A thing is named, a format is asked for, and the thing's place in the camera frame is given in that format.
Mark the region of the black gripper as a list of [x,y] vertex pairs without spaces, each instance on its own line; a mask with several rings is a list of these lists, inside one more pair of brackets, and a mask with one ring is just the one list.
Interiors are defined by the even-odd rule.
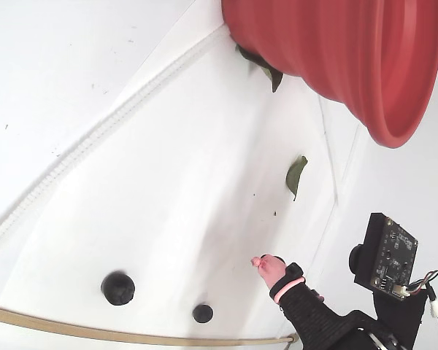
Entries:
[[304,349],[405,349],[384,324],[361,311],[338,316],[323,303],[324,296],[307,286],[296,263],[286,265],[270,254],[254,257],[251,263]]

